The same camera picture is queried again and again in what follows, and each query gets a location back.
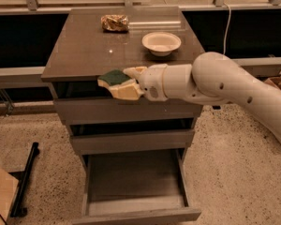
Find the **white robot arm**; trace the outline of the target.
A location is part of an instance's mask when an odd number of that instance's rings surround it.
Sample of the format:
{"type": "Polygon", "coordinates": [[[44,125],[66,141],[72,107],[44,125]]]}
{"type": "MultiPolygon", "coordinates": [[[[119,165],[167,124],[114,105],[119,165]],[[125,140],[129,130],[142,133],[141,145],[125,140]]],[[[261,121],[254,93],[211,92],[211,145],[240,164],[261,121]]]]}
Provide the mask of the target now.
{"type": "Polygon", "coordinates": [[[207,52],[192,64],[130,67],[110,88],[114,98],[181,99],[199,105],[235,103],[251,113],[281,143],[281,90],[259,81],[227,56],[207,52]]]}

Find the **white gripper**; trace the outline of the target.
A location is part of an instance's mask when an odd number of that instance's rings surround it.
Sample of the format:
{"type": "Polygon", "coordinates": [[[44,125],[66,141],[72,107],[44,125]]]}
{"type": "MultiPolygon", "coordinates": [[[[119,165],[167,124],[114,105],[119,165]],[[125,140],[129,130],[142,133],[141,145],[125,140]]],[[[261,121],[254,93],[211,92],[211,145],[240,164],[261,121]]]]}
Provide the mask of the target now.
{"type": "Polygon", "coordinates": [[[150,101],[166,101],[168,98],[163,90],[166,67],[166,64],[127,67],[123,72],[130,80],[111,86],[110,92],[114,98],[122,100],[138,100],[144,92],[144,96],[150,101]]]}

